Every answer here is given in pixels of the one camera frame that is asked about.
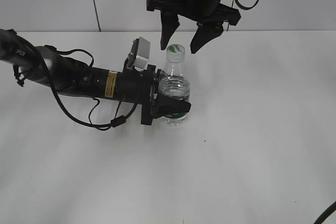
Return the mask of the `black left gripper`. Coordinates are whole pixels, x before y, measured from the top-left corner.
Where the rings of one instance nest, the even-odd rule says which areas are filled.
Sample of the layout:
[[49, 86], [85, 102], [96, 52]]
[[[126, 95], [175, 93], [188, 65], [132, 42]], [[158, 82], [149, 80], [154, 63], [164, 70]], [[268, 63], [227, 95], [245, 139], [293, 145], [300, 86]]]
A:
[[[153, 122], [152, 104], [153, 92], [157, 89], [157, 79], [161, 76], [161, 69], [156, 72], [156, 66], [148, 65], [145, 70], [138, 71], [135, 67], [124, 67], [117, 74], [115, 85], [115, 99], [132, 103], [131, 111], [125, 116], [128, 119], [138, 105], [141, 106], [141, 124], [151, 125]], [[189, 113], [191, 104], [188, 101], [176, 100], [166, 95], [156, 98], [156, 117], [160, 118], [172, 114]]]

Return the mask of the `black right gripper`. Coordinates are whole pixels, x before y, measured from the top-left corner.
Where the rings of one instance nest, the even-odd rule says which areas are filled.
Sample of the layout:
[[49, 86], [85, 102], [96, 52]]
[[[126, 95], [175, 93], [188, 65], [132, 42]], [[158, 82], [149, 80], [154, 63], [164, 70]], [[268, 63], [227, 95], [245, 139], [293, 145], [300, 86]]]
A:
[[204, 45], [223, 33], [223, 23], [237, 25], [241, 19], [239, 10], [221, 4], [221, 0], [146, 0], [146, 10], [161, 13], [161, 50], [167, 45], [179, 27], [179, 16], [197, 23], [197, 31], [190, 43], [191, 53], [197, 53]]

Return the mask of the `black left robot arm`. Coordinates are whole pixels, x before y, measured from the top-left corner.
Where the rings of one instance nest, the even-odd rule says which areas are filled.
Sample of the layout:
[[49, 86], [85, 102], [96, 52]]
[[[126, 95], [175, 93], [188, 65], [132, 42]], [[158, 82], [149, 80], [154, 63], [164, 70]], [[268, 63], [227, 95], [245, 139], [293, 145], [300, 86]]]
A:
[[[133, 41], [121, 72], [96, 68], [73, 59], [76, 52], [59, 51], [54, 46], [33, 46], [16, 31], [1, 30], [1, 61], [13, 66], [14, 77], [19, 86], [30, 80], [51, 88], [66, 116], [83, 126], [108, 130], [124, 124], [141, 105], [141, 124], [151, 125], [154, 119], [177, 113], [187, 113], [188, 101], [170, 98], [159, 91], [161, 71], [147, 63], [150, 42], [143, 37]], [[93, 124], [72, 116], [63, 105], [60, 95], [88, 97], [132, 103], [127, 115], [115, 116], [108, 124]]]

